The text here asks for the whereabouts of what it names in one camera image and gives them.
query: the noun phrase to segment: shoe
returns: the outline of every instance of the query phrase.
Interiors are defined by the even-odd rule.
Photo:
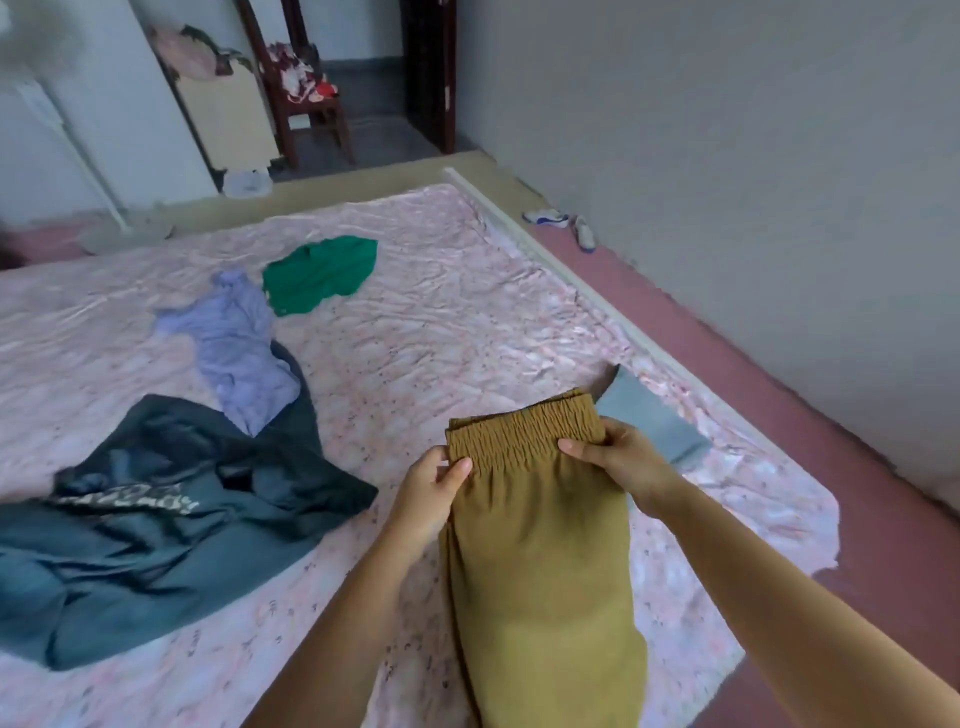
[[[531,225],[549,225],[554,228],[565,228],[570,224],[570,216],[564,215],[553,207],[524,212],[523,219]]]
[[[587,221],[583,215],[577,215],[573,230],[577,233],[577,245],[580,246],[580,250],[584,253],[593,253],[597,249],[596,238],[593,237],[593,231],[587,227]]]

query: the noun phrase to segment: mustard pants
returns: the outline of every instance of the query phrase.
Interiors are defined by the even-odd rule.
[[[646,642],[627,500],[561,437],[603,441],[590,395],[450,422],[450,461],[473,459],[440,539],[461,670],[483,726],[634,728]]]

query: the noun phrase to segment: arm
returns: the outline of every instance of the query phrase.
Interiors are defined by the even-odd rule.
[[[363,722],[407,571],[440,533],[470,472],[468,458],[446,472],[446,448],[410,468],[394,509],[244,728],[356,728]]]
[[[604,421],[608,444],[562,440],[673,532],[780,702],[802,726],[957,726],[960,695],[680,477],[640,432]]]

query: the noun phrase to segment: bed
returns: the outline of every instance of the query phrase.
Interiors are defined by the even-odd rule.
[[[252,594],[126,654],[65,673],[0,655],[5,724],[239,726],[372,541],[408,465],[443,441],[450,417],[589,386],[611,363],[712,440],[692,481],[805,572],[835,566],[833,496],[468,193],[468,185],[432,185],[2,274],[0,483],[18,498],[48,491],[53,472],[83,460],[146,393],[216,406],[191,342],[153,336],[153,311],[193,301],[224,268],[258,281],[268,262],[308,240],[380,241],[357,294],[275,329],[305,372],[327,457],[380,489],[373,507]],[[630,523],[636,625],[650,647],[640,723],[685,726],[743,652],[672,536],[635,508]],[[428,548],[404,586],[365,725],[469,724],[437,559]]]

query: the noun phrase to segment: wooden chair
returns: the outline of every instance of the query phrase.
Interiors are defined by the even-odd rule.
[[[287,158],[291,169],[300,166],[297,155],[297,146],[290,129],[290,117],[308,114],[310,126],[316,130],[326,128],[333,134],[337,146],[343,150],[344,156],[350,164],[356,164],[353,156],[353,147],[350,144],[350,132],[347,119],[344,116],[343,106],[340,104],[339,94],[323,98],[322,101],[295,101],[292,99],[281,80],[281,69],[271,57],[270,49],[260,33],[260,25],[256,21],[256,14],[250,0],[235,0],[237,11],[243,22],[244,30],[253,47],[260,66],[260,76],[263,79],[264,90],[267,94],[267,103],[274,116],[276,134],[280,152]],[[299,0],[280,0],[283,6],[283,17],[287,24],[287,33],[290,35],[290,45],[296,56],[313,69],[317,79],[322,77],[320,54],[317,46],[309,41],[306,27],[303,25],[303,14],[300,12]]]

